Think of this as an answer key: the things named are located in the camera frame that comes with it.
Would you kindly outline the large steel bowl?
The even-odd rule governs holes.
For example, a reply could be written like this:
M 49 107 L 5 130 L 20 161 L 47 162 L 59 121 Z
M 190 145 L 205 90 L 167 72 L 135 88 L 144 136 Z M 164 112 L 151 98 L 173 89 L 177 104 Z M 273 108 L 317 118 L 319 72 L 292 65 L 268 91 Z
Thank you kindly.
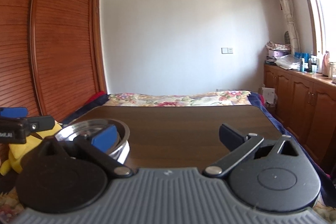
M 70 124 L 55 134 L 58 141 L 73 141 L 85 137 L 91 145 L 106 153 L 119 163 L 126 162 L 130 152 L 130 129 L 115 119 L 91 119 Z

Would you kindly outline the yellow plush toy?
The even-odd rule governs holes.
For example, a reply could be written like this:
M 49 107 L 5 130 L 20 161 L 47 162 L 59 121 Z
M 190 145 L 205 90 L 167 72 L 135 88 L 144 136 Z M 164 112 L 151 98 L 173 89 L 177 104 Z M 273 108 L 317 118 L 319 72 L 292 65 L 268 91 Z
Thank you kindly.
M 39 137 L 30 135 L 26 138 L 25 144 L 9 144 L 9 151 L 7 159 L 1 164 L 1 175 L 5 176 L 12 169 L 16 173 L 21 173 L 23 170 L 21 166 L 22 158 L 35 147 L 40 145 L 42 140 L 48 136 L 55 135 L 58 131 L 62 129 L 62 124 L 55 121 L 55 125 L 50 130 L 37 132 Z

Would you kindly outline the floral bed quilt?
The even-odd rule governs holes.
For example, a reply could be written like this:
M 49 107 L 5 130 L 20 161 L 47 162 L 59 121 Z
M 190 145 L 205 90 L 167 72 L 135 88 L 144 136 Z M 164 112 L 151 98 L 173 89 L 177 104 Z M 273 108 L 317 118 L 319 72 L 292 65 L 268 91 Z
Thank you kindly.
M 152 96 L 138 93 L 118 93 L 108 96 L 106 106 L 124 107 L 208 107 L 250 105 L 250 91 L 221 91 L 195 95 Z

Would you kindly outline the dark blue blanket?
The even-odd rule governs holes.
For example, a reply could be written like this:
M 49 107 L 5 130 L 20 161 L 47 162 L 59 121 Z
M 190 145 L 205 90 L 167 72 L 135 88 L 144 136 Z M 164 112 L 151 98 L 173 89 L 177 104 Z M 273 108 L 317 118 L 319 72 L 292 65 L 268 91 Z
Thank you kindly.
M 251 92 L 248 99 L 252 106 L 259 108 L 264 115 L 270 120 L 274 127 L 281 133 L 281 135 L 292 136 L 292 134 L 284 128 L 284 126 L 266 109 L 264 97 L 258 93 Z

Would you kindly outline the red cloth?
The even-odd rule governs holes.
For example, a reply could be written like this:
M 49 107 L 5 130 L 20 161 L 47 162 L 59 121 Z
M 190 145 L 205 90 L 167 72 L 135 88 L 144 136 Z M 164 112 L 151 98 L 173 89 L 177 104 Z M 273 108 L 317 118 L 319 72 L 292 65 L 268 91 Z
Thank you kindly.
M 91 96 L 91 97 L 85 102 L 85 104 L 87 105 L 87 104 L 93 102 L 94 100 L 100 98 L 101 96 L 104 96 L 105 94 L 106 94 L 106 92 L 104 92 L 104 91 L 100 91 L 100 92 L 94 94 L 93 96 Z

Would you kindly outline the white paper bag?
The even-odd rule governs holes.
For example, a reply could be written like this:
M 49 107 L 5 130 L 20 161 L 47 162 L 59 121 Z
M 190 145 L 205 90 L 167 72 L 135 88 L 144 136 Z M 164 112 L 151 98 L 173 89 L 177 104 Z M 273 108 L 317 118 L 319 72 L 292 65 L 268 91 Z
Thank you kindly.
M 274 105 L 276 103 L 276 90 L 275 88 L 259 88 L 259 94 L 265 105 Z

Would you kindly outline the wooden louvered wardrobe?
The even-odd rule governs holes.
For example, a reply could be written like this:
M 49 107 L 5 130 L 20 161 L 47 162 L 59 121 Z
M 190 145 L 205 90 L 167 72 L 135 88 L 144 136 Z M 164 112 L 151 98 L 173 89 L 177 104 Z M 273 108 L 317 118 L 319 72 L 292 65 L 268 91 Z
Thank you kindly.
M 1 106 L 62 121 L 106 89 L 94 0 L 1 0 Z

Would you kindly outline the wooden sideboard cabinet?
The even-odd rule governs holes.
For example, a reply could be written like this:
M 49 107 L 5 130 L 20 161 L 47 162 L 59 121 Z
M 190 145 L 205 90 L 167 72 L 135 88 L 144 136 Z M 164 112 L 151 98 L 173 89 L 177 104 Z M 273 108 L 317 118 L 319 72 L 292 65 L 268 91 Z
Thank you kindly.
M 277 120 L 321 169 L 335 167 L 335 84 L 320 74 L 264 65 L 264 85 L 274 88 Z

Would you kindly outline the clear plastic bag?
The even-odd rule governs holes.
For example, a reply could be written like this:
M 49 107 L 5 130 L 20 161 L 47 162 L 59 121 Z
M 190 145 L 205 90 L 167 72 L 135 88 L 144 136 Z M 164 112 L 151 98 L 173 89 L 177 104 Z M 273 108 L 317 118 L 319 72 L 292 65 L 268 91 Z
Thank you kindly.
M 285 70 L 299 71 L 301 60 L 293 55 L 277 57 L 275 64 Z

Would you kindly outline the stack of papers and boxes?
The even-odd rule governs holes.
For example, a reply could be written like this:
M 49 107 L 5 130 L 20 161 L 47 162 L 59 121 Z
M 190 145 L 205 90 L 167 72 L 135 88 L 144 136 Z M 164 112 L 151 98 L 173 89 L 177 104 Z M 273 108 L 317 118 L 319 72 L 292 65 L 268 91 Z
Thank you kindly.
M 267 53 L 265 59 L 266 64 L 273 64 L 278 58 L 291 54 L 290 44 L 267 42 L 265 47 Z

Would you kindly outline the pink bottle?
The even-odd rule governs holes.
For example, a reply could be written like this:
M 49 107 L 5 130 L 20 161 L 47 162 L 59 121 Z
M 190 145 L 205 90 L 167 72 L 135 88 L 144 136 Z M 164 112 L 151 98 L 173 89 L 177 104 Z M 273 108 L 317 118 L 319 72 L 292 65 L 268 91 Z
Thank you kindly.
M 329 60 L 330 60 L 330 52 L 325 51 L 322 61 L 322 74 L 324 76 L 329 76 Z

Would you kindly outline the white wall switch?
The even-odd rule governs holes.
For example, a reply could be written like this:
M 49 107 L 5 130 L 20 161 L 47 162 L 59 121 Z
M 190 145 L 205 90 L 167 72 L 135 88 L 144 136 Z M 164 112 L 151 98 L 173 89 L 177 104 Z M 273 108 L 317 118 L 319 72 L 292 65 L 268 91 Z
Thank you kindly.
M 233 48 L 221 48 L 222 54 L 232 54 Z

